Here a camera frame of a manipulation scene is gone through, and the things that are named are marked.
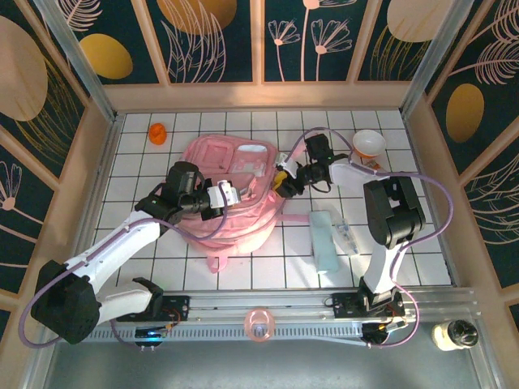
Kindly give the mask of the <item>pink student backpack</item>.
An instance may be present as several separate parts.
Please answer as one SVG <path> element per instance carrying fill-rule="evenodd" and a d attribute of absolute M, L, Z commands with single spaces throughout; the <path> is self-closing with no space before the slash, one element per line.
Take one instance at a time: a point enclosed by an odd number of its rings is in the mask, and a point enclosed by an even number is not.
<path fill-rule="evenodd" d="M 295 160 L 304 150 L 298 140 L 286 155 Z M 206 255 L 211 272 L 223 270 L 229 257 L 258 250 L 281 218 L 285 200 L 272 189 L 279 153 L 267 142 L 210 134 L 192 141 L 182 154 L 181 160 L 196 165 L 213 186 L 227 180 L 241 197 L 229 207 L 224 224 L 220 217 L 202 221 L 199 215 L 189 215 L 177 225 L 188 234 L 186 242 Z"/>

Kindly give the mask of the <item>clear plastic pen box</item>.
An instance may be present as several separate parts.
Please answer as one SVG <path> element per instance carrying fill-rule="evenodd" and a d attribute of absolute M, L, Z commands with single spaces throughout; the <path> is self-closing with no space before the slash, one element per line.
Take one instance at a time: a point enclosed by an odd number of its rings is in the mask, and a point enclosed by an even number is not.
<path fill-rule="evenodd" d="M 358 254 L 355 236 L 346 220 L 341 219 L 333 225 L 334 241 L 348 256 Z"/>

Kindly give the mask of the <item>light blue pencil case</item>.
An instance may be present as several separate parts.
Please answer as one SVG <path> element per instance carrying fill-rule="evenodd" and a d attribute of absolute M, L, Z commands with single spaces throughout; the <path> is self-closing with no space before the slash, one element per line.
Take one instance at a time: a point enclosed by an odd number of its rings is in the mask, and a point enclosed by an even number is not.
<path fill-rule="evenodd" d="M 328 211 L 309 214 L 312 255 L 318 274 L 335 273 L 339 259 L 332 235 L 332 219 Z"/>

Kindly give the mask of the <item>small orange plastic toy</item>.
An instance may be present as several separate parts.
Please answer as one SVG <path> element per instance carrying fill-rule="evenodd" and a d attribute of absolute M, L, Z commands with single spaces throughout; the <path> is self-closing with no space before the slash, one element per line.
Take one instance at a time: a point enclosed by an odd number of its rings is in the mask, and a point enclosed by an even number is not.
<path fill-rule="evenodd" d="M 167 131 L 163 124 L 154 123 L 148 129 L 148 139 L 152 144 L 162 145 L 167 140 Z"/>

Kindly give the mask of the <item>black controller board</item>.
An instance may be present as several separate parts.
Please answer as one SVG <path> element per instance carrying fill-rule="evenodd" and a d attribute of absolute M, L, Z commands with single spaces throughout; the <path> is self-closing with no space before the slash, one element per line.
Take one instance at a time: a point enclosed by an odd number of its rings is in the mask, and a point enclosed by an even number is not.
<path fill-rule="evenodd" d="M 149 341 L 157 341 L 165 338 L 169 333 L 166 326 L 159 327 L 137 327 L 135 329 L 135 338 Z"/>
<path fill-rule="evenodd" d="M 364 323 L 361 340 L 367 344 L 383 344 L 389 337 L 386 323 Z"/>

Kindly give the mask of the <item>white bottle black cap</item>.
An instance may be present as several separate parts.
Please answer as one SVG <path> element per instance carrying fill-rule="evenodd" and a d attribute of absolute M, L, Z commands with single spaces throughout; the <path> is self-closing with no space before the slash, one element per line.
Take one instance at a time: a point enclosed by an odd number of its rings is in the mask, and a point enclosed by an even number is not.
<path fill-rule="evenodd" d="M 479 341 L 479 333 L 475 325 L 458 319 L 436 324 L 431 338 L 438 349 L 447 352 L 474 347 Z"/>

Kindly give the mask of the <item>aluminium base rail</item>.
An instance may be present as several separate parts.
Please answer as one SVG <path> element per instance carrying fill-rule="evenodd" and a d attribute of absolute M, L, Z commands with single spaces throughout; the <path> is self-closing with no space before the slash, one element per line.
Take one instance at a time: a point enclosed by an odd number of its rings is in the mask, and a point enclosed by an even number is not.
<path fill-rule="evenodd" d="M 391 308 L 363 314 L 360 318 L 335 319 L 333 293 L 354 290 L 283 290 L 257 292 L 194 293 L 190 296 L 187 321 L 169 330 L 165 338 L 149 341 L 135 338 L 137 327 L 165 326 L 167 321 L 103 323 L 87 341 L 146 345 L 182 341 L 326 340 L 363 346 L 364 323 L 386 323 L 398 336 L 405 336 L 415 323 L 471 321 L 480 315 L 473 290 L 467 288 L 414 288 Z"/>

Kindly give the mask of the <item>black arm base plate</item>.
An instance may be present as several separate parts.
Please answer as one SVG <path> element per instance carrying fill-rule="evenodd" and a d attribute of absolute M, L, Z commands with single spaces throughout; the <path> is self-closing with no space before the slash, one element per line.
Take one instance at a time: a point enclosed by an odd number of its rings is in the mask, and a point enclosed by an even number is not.
<path fill-rule="evenodd" d="M 174 324 L 187 321 L 190 301 L 189 296 L 163 296 L 159 319 Z"/>
<path fill-rule="evenodd" d="M 357 293 L 333 293 L 332 310 L 335 319 L 360 318 L 365 313 Z"/>

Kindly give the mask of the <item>aluminium frame post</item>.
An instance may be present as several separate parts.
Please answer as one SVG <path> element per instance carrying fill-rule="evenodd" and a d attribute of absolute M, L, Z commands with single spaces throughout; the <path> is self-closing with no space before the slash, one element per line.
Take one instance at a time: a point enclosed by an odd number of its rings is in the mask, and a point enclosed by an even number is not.
<path fill-rule="evenodd" d="M 461 25 L 466 20 L 474 0 L 453 0 L 444 21 L 431 41 L 427 51 L 412 78 L 400 107 L 401 118 L 407 125 L 417 103 L 422 98 L 426 86 L 431 81 Z"/>
<path fill-rule="evenodd" d="M 34 0 L 34 3 L 45 18 L 50 31 L 71 60 L 71 65 L 77 71 L 78 76 L 89 91 L 101 114 L 108 123 L 114 124 L 116 119 L 114 108 L 109 102 L 101 81 L 88 63 L 79 41 L 58 8 L 58 4 L 54 0 Z"/>

